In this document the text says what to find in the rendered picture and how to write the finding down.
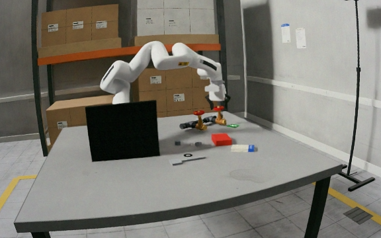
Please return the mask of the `red rectangular block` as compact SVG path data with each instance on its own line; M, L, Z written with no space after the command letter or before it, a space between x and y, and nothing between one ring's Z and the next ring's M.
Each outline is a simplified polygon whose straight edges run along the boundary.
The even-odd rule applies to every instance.
M232 145L232 139L225 134L212 134L212 141L217 146Z

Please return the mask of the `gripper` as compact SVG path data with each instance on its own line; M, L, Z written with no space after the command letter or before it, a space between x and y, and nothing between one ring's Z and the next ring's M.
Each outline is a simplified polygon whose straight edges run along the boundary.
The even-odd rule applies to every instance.
M219 85L220 91L219 92L214 92L214 91L209 91L209 95L207 95L205 98L210 104L211 110L214 109L214 101L223 101L224 102L224 110L228 109L228 102L230 101L231 97L226 94L226 88L224 84ZM208 98L210 97L210 99ZM225 97L228 98L228 100L225 99Z

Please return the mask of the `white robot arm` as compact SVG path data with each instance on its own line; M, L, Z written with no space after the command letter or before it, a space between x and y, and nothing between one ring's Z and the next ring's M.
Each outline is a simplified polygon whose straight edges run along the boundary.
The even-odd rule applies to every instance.
M158 70L193 67L201 77L209 77L210 85L205 91L220 91L219 85L225 83L222 79L221 65L204 56L200 56L182 43L172 47L173 56L169 56L165 46L158 41L144 45L130 63L116 61L107 71L101 81L101 89L112 93L113 104L130 102L130 84L148 66L152 58ZM210 74L211 73L211 74Z

